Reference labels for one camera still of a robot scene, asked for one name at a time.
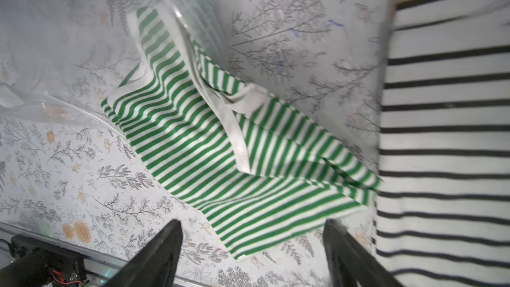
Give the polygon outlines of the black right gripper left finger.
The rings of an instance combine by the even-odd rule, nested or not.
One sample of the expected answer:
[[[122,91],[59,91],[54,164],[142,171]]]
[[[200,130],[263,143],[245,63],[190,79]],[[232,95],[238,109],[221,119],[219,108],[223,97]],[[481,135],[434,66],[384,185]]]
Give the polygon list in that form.
[[[105,287],[173,286],[179,262],[183,231],[181,222],[170,221]]]

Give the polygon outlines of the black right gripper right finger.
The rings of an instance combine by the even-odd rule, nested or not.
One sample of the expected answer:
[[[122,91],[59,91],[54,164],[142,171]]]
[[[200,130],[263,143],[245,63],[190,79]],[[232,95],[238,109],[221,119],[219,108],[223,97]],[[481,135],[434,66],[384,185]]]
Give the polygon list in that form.
[[[339,220],[326,220],[323,241],[333,286],[402,287]]]

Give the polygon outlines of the black white striped tank top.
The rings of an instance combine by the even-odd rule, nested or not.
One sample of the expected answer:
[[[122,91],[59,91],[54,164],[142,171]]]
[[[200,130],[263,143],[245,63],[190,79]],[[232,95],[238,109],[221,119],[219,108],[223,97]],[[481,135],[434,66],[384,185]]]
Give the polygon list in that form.
[[[404,286],[509,285],[509,0],[394,12],[375,254]]]

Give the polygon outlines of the green white striped tank top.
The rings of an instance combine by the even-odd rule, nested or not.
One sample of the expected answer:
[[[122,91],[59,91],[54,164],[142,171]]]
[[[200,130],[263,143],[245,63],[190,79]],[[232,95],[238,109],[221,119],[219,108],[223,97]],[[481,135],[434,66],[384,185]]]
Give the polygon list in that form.
[[[372,205],[381,178],[326,129],[223,70],[163,9],[127,22],[142,59],[102,108],[235,259]]]

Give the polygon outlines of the clear plastic vacuum bag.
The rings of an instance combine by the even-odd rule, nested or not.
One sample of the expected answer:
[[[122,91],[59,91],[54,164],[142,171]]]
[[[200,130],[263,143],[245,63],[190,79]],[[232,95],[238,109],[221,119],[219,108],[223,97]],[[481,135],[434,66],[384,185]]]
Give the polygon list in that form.
[[[128,20],[145,7],[174,15],[227,66],[213,0],[1,0],[1,117],[105,124],[100,102],[140,60]]]

